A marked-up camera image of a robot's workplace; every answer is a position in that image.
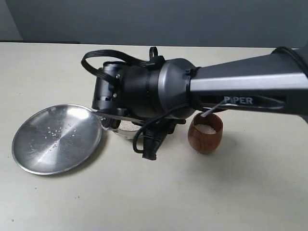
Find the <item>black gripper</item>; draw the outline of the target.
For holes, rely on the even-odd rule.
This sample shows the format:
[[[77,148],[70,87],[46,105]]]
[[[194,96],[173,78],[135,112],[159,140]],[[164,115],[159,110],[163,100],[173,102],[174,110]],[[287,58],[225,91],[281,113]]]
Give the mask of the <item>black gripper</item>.
[[[104,62],[99,70],[118,80],[116,75],[125,66],[126,64],[120,61]],[[102,78],[96,78],[92,100],[92,109],[94,111],[114,116],[127,116],[127,109],[122,107],[121,103],[117,101],[118,98],[117,87]],[[175,126],[175,120],[161,120],[146,128],[143,132],[142,157],[147,160],[156,160],[156,153],[159,147],[164,142],[166,136],[174,132]]]

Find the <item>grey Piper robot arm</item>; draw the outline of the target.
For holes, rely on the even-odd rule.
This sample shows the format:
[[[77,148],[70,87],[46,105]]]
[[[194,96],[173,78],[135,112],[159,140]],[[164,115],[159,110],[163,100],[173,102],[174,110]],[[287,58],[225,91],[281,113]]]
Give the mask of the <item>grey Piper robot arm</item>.
[[[90,51],[82,66],[96,77],[92,108],[107,119],[140,126],[134,152],[148,160],[177,124],[195,111],[225,110],[308,114],[308,49],[277,47],[270,54],[196,67],[183,58],[165,59],[156,47],[141,60],[116,50]]]

